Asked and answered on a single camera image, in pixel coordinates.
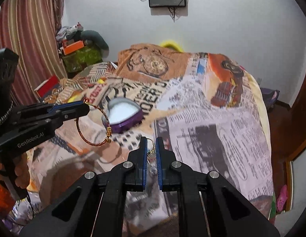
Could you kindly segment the person left hand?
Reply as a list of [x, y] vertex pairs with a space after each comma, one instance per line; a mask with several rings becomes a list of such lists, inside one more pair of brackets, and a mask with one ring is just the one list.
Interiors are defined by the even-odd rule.
[[[4, 170], [3, 165], [0, 163], [0, 171]], [[20, 160], [15, 164], [15, 174], [17, 176], [15, 180], [16, 186], [26, 189], [30, 183], [29, 167], [27, 165], [27, 154], [23, 153], [20, 156]], [[4, 177], [0, 174], [0, 181], [4, 181]]]

